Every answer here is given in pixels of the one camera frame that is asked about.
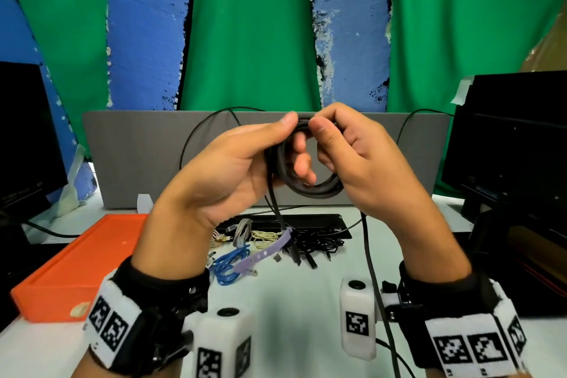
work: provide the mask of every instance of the white table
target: white table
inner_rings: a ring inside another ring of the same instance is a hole
[[[453,231],[468,231],[471,225],[446,203],[439,203]],[[81,233],[104,214],[100,195],[88,204],[56,220],[52,229],[61,233]],[[352,207],[310,207],[287,211],[290,214],[341,214],[347,225],[359,213]],[[370,248],[379,281],[398,282],[401,251],[392,232],[380,221],[369,219]],[[338,293],[344,276],[367,277],[362,228],[351,229],[353,239],[345,241],[345,251],[329,262],[315,254],[319,268],[307,263],[300,267],[284,256],[276,263],[267,259],[258,264],[258,276],[248,276],[231,286],[213,283],[209,308],[226,306],[251,308],[257,332],[253,339],[252,367],[258,378],[392,377],[390,353],[378,347],[371,362],[347,356],[341,348]],[[58,241],[50,238],[49,242]],[[567,371],[567,320],[524,320],[529,339],[528,366],[534,377],[560,378]],[[0,376],[18,378],[66,378],[84,354],[86,343],[82,325],[30,324],[15,320],[0,334]],[[392,324],[396,347],[413,366],[409,348],[397,324]],[[377,336],[386,340],[382,323]],[[182,377],[189,378],[192,354],[184,360]],[[402,376],[409,377],[403,365]],[[425,374],[415,367],[417,377]]]

